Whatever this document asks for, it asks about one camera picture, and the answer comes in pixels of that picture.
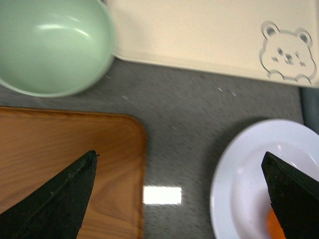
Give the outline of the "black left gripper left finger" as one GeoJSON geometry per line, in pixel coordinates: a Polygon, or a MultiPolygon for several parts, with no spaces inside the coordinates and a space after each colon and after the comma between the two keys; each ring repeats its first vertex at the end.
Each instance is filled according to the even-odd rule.
{"type": "Polygon", "coordinates": [[[90,150],[0,215],[2,239],[75,239],[92,194],[98,155],[90,150]]]}

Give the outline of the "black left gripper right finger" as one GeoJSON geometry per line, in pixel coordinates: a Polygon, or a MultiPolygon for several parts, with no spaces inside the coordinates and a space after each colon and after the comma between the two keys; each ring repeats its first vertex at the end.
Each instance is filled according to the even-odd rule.
{"type": "Polygon", "coordinates": [[[261,167],[285,238],[317,239],[319,182],[268,151],[261,167]]]}

